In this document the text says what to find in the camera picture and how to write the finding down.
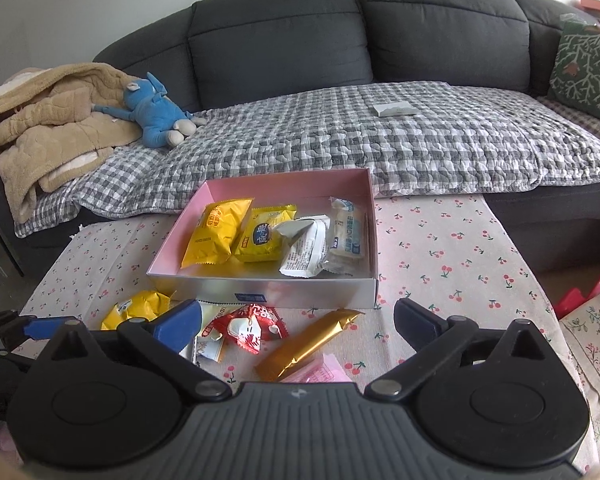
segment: red plastic chair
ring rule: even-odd
[[[600,279],[586,298],[582,295],[579,289],[572,288],[562,297],[562,299],[557,304],[554,305],[554,312],[556,317],[558,319],[563,318],[568,313],[577,309],[581,304],[586,303],[591,298],[595,298],[598,294],[600,294]]]

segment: metal screw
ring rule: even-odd
[[[371,383],[371,389],[383,397],[394,397],[402,391],[402,385],[393,379],[378,379]]]
[[[226,391],[226,385],[220,381],[207,380],[196,385],[196,393],[201,397],[219,397]]]

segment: table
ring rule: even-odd
[[[413,349],[394,329],[392,307],[411,298],[439,316],[462,314],[485,328],[512,319],[533,320],[580,384],[570,350],[542,288],[481,195],[414,196],[376,200],[379,293],[375,307],[328,343],[360,389],[409,358]],[[175,216],[148,215],[94,224],[81,230],[39,284],[23,314],[76,316],[90,328],[113,304],[153,288],[145,275]],[[279,314],[296,333],[326,311],[285,309]],[[265,342],[269,352],[277,342]],[[27,342],[21,352],[36,355]],[[201,366],[232,387],[256,380],[260,359],[229,346],[221,363]],[[598,462],[590,429],[574,464]]]

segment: yellow wrapper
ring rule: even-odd
[[[130,317],[144,317],[152,321],[169,309],[170,299],[154,290],[143,290],[123,303],[116,303],[102,322],[101,330],[115,330]]]
[[[238,238],[234,256],[241,262],[271,262],[282,259],[282,235],[273,227],[293,220],[296,206],[254,207],[247,227]]]
[[[360,314],[357,310],[344,308],[332,310],[298,335],[283,340],[255,367],[256,373],[263,381],[284,379],[300,361],[336,337]]]
[[[231,256],[231,245],[252,198],[213,202],[205,207],[193,229],[181,269],[193,264],[223,264]]]

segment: white logo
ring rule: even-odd
[[[295,397],[296,399],[301,399],[302,397],[304,397],[308,394],[309,393],[306,390],[303,390],[302,388],[298,388],[297,390],[291,391],[291,395],[293,397]]]

